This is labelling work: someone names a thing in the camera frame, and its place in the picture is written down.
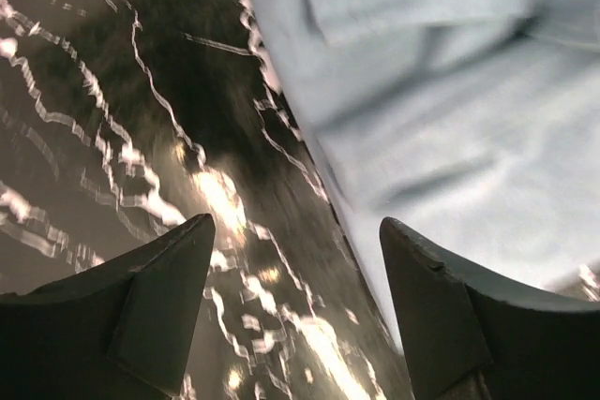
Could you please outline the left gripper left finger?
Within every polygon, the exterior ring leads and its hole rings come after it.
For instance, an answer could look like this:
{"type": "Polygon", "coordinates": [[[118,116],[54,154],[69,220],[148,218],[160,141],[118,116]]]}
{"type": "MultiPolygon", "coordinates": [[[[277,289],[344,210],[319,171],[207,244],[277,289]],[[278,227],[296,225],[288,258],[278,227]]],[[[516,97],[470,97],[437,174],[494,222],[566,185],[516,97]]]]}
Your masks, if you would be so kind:
{"type": "Polygon", "coordinates": [[[169,399],[183,385],[216,227],[156,240],[1,298],[5,399],[169,399]]]}

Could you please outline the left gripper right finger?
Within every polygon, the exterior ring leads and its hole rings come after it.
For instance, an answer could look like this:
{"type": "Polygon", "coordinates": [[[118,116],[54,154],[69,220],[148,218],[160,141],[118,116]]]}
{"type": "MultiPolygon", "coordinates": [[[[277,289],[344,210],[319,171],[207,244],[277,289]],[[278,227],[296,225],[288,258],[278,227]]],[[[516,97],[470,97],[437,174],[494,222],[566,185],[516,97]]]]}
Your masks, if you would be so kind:
{"type": "Polygon", "coordinates": [[[391,217],[380,241],[415,398],[598,398],[597,303],[497,274],[391,217]]]}

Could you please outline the grey-blue t shirt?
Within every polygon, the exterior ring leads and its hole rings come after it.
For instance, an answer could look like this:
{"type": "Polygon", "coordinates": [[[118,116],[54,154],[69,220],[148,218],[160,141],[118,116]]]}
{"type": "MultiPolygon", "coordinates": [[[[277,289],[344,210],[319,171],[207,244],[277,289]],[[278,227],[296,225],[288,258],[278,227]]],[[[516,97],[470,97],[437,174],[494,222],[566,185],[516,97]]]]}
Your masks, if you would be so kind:
{"type": "Polygon", "coordinates": [[[400,342],[394,217],[537,288],[599,265],[599,0],[251,0],[400,342]]]}

